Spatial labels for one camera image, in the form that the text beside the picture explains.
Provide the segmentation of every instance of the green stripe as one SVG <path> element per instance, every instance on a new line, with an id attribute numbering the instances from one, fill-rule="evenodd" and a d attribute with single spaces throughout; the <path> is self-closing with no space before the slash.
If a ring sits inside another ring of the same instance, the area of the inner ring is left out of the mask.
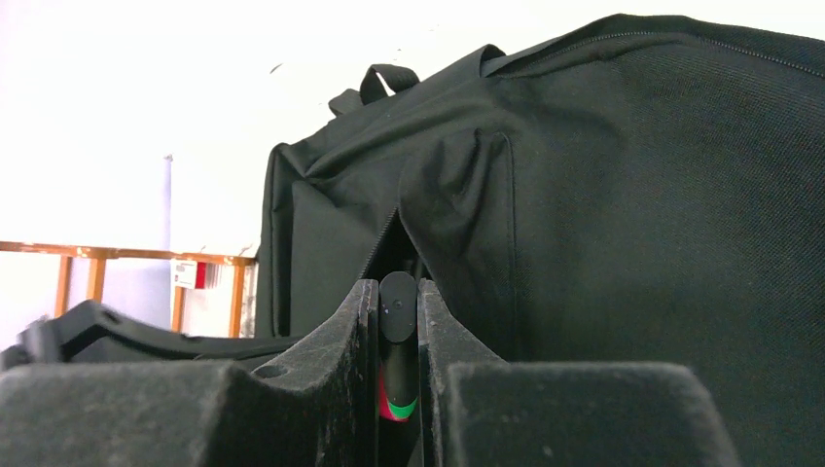
<path id="1" fill-rule="evenodd" d="M 408 418 L 415 410 L 415 403 L 418 402 L 418 398 L 416 397 L 414 401 L 412 401 L 406 407 L 398 407 L 394 406 L 391 402 L 387 401 L 387 405 L 389 406 L 389 411 L 392 412 L 393 416 L 396 418 Z"/>

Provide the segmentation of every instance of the black bag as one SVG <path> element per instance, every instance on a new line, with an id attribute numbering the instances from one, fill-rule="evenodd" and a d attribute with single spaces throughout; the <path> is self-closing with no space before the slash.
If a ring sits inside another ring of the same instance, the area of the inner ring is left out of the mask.
<path id="1" fill-rule="evenodd" d="M 414 247 L 504 358 L 687 365 L 744 465 L 822 465 L 824 74 L 819 41 L 628 16 L 421 83 L 375 66 L 270 155 L 257 332 Z"/>

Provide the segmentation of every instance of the white label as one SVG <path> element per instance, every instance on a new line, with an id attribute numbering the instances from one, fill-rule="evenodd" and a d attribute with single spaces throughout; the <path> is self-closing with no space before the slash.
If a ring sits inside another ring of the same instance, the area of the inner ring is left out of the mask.
<path id="1" fill-rule="evenodd" d="M 172 278 L 176 287 L 195 288 L 197 261 L 172 261 Z"/>

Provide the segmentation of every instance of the bag handle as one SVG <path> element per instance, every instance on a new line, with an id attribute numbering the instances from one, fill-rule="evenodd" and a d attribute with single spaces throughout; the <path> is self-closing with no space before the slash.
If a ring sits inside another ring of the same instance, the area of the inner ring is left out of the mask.
<path id="1" fill-rule="evenodd" d="M 403 66 L 376 64 L 367 70 L 361 81 L 361 91 L 345 90 L 339 96 L 330 100 L 330 110 L 335 116 L 348 114 L 367 104 L 386 97 L 387 91 L 381 83 L 380 75 L 393 92 L 408 90 L 420 83 L 418 75 L 410 68 Z"/>
<path id="2" fill-rule="evenodd" d="M 408 90 L 419 83 L 418 75 L 410 68 L 396 65 L 379 64 L 373 65 L 367 70 L 364 80 L 361 81 L 361 102 L 364 105 L 371 104 L 387 96 L 387 91 L 381 80 L 394 92 Z"/>

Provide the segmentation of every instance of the orange frame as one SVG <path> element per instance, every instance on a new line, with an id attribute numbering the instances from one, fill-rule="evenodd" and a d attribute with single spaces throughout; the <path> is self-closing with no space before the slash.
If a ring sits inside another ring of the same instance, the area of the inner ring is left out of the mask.
<path id="1" fill-rule="evenodd" d="M 57 296 L 54 303 L 54 317 L 57 318 L 68 308 L 69 287 L 71 285 L 72 260 L 88 258 L 89 282 L 86 297 L 95 301 L 103 299 L 103 283 L 106 275 L 106 262 L 118 258 L 140 258 L 149 260 L 189 260 L 210 265 L 231 266 L 233 268 L 233 293 L 230 304 L 231 338 L 240 337 L 240 313 L 243 306 L 243 280 L 246 268 L 255 264 L 254 258 L 241 256 L 207 255 L 203 253 L 176 253 L 162 250 L 139 250 L 131 248 L 105 248 L 97 246 L 53 245 L 47 243 L 28 243 L 17 241 L 0 241 L 0 251 L 16 253 L 43 253 L 60 256 L 60 268 L 57 274 Z M 172 331 L 180 333 L 183 327 L 183 308 L 186 289 L 175 287 L 172 306 Z"/>

